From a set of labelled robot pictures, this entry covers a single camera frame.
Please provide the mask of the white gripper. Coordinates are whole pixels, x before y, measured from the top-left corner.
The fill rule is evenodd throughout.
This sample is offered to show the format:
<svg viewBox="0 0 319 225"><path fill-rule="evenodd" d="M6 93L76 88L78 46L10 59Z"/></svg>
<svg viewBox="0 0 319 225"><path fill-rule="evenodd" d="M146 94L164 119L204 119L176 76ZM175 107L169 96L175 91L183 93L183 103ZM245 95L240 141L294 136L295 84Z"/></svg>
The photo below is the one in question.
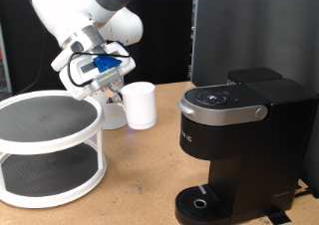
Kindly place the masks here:
<svg viewBox="0 0 319 225"><path fill-rule="evenodd" d="M80 101L108 88L116 95L108 98L107 103L118 104L122 101L122 96L117 93L124 86L123 76L136 64L119 41L109 41L89 50L75 41L58 55L51 66L59 73L61 82L74 99Z"/></svg>

